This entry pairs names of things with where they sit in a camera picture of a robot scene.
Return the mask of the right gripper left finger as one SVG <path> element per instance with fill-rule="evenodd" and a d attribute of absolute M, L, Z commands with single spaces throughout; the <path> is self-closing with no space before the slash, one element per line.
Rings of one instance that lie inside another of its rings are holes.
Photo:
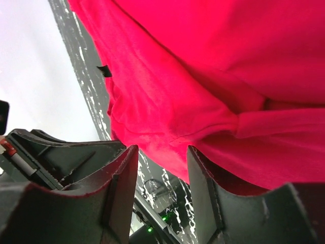
<path fill-rule="evenodd" d="M 1 243 L 128 243 L 138 147 L 71 185 L 1 184 Z"/>

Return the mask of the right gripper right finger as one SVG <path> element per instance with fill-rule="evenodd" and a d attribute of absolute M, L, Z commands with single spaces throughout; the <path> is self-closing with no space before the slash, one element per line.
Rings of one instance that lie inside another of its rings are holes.
<path fill-rule="evenodd" d="M 324 243 L 324 184 L 267 190 L 189 146 L 187 165 L 199 243 Z"/>

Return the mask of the crimson red polo shirt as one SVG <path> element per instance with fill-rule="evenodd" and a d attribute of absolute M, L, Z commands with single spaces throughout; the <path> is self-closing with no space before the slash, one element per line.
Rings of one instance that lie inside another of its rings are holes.
<path fill-rule="evenodd" d="M 188 181 L 195 146 L 266 189 L 324 182 L 324 1 L 70 1 L 111 136 Z"/>

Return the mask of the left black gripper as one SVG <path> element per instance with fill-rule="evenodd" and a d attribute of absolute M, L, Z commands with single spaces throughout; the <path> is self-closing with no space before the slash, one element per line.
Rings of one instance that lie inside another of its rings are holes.
<path fill-rule="evenodd" d="M 1 183 L 31 181 L 62 190 L 113 162 L 119 141 L 66 142 L 41 130 L 14 129 L 7 136 L 10 105 L 1 100 Z"/>

